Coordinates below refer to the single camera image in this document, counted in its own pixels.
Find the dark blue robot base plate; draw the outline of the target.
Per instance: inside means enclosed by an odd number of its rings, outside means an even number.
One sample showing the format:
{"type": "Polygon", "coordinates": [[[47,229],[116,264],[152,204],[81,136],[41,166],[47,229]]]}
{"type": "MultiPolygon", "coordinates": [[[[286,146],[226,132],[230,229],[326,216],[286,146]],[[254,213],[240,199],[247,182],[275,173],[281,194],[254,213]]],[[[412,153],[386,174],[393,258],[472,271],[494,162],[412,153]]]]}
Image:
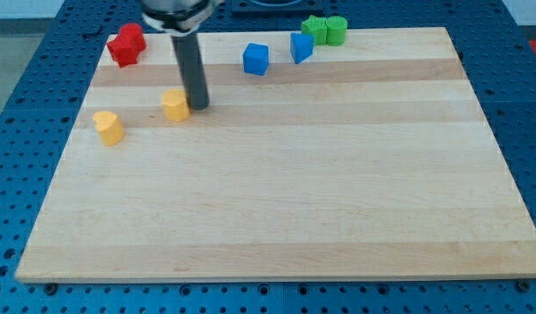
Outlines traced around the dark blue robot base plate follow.
{"type": "Polygon", "coordinates": [[[233,16],[320,14],[325,0],[227,0],[233,16]]]}

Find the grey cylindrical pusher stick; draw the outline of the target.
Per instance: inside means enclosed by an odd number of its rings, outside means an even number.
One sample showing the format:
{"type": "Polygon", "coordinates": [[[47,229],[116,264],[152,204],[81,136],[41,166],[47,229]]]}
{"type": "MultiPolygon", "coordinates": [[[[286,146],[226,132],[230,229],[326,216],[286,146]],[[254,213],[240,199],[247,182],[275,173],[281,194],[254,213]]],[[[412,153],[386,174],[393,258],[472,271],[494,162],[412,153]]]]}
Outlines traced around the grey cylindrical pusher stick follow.
{"type": "Polygon", "coordinates": [[[171,40],[187,103],[194,111],[205,110],[210,99],[197,34],[171,36],[171,40]]]}

